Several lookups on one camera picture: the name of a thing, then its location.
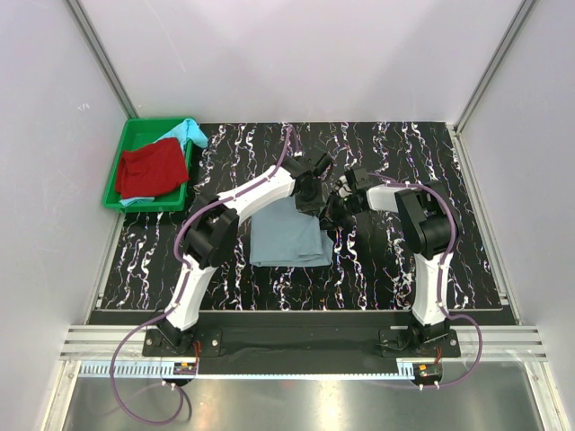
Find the grey-blue polo shirt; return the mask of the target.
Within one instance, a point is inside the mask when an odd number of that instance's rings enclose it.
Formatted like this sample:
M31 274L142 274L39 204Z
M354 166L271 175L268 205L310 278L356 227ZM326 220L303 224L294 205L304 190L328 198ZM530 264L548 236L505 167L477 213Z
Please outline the grey-blue polo shirt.
M332 264L333 241L319 219L282 198L251 217L249 261L255 267L316 268Z

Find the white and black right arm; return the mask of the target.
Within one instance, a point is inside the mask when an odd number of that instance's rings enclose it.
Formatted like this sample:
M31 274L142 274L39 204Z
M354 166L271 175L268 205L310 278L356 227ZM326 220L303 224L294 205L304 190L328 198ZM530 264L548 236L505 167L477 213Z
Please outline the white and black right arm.
M410 350L427 356L450 331L447 276L460 226L439 183L411 184L385 178L376 185L375 177L363 168L346 171L327 199L323 218L337 225L367 211L398 215L403 239L415 258L415 297L410 324L382 347L394 353Z

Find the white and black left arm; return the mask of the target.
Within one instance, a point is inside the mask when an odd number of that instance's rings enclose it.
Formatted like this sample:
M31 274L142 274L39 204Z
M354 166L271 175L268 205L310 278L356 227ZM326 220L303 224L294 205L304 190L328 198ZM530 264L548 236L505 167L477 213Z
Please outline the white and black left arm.
M323 177L331 174L332 166L333 159L326 152L282 156L263 174L235 189L196 197L193 214L174 244L181 274L164 317L157 322L163 345L171 353L182 356L192 349L202 298L217 269L233 257L242 223L288 197L295 199L299 213L320 215L325 206Z

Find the red t shirt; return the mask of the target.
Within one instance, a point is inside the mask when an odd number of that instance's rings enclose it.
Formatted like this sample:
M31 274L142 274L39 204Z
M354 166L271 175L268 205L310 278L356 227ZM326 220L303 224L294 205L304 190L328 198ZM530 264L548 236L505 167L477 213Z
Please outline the red t shirt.
M161 139L134 151L121 153L114 190L123 199L156 198L189 180L180 142Z

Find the right connector box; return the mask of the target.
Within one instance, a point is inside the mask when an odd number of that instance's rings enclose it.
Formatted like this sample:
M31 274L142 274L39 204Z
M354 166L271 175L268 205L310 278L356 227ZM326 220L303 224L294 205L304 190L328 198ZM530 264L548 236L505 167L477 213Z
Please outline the right connector box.
M440 379L443 374L443 366L440 363L419 364L416 367L416 376L419 378Z

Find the connector box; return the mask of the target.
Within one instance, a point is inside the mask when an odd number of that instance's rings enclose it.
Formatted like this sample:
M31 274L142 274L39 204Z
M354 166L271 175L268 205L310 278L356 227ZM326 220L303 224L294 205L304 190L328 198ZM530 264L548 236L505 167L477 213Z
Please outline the connector box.
M176 362L173 367L174 375L196 376L198 364L196 362Z
M443 374L443 366L440 363L419 364L416 367L416 376L419 378L440 379Z

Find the left connector box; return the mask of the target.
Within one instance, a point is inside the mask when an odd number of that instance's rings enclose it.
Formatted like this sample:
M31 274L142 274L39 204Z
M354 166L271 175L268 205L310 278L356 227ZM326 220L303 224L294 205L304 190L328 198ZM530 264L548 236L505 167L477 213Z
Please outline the left connector box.
M198 364L196 362L176 362L173 367L174 375L196 376Z

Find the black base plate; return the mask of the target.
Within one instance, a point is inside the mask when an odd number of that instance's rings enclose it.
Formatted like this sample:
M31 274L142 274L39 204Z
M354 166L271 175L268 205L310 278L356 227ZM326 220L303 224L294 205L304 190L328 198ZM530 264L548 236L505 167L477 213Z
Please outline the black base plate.
M167 345L156 327L146 331L144 356L197 358L212 370L390 371L392 362L456 359L461 348L454 331L435 346L392 352L410 324L408 312L223 312L202 311L193 343L182 353Z

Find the aluminium front rail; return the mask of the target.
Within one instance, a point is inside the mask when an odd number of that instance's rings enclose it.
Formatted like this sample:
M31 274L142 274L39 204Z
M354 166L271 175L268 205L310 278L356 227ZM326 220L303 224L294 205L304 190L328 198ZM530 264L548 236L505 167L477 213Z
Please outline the aluminium front rail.
M75 326L66 335L46 430L571 430L543 341L529 326L457 326L461 356L412 363L413 382L82 377L85 360L143 354L146 330ZM419 364L440 363L440 379Z

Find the right aluminium corner post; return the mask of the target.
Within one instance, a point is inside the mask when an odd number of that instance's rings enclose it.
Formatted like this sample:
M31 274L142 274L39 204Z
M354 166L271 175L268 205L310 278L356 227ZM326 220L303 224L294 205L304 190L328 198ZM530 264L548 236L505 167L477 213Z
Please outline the right aluminium corner post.
M464 109L458 117L457 121L453 124L453 130L457 136L460 136L463 133L465 127L471 120L484 94L489 89L491 82L498 73L504 60L511 51L515 41L517 40L520 32L526 25L531 13L534 11L538 3L538 0L522 0L519 3L519 6L515 11L509 25L504 31L500 42L491 55L487 66L482 72L477 85L475 85L468 102L465 104Z

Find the aluminium corner post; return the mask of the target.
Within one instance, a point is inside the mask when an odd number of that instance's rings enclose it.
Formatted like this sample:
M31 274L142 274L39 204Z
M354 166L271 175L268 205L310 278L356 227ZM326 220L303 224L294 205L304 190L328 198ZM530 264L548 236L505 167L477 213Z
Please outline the aluminium corner post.
M475 85L468 102L465 104L464 109L458 117L457 121L453 124L453 130L457 136L460 136L463 133L465 127L471 120L484 94L489 89L491 82L498 73L504 60L511 51L515 41L517 40L520 32L526 25L531 13L534 11L538 3L538 0L522 0L519 3L519 6L515 11L509 25L504 31L500 42L491 55L487 66L482 72L477 85Z
M71 13L79 31L82 33L87 47L90 49L105 80L119 102L120 107L129 119L138 118L137 109L128 96L128 92L121 82L119 74L111 63L111 59L107 54L88 13L84 9L82 2L78 0L64 0L64 4Z

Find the left aluminium corner post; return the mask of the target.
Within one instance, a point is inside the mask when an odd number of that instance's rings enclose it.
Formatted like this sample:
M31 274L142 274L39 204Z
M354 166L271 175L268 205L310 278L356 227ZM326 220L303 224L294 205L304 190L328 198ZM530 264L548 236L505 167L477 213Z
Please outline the left aluminium corner post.
M120 107L129 119L138 118L137 109L128 96L128 92L121 82L119 74L111 63L111 59L107 54L88 13L84 9L82 2L78 0L64 0L64 4L71 13L79 31L82 33L87 47L90 49L105 80L119 102Z

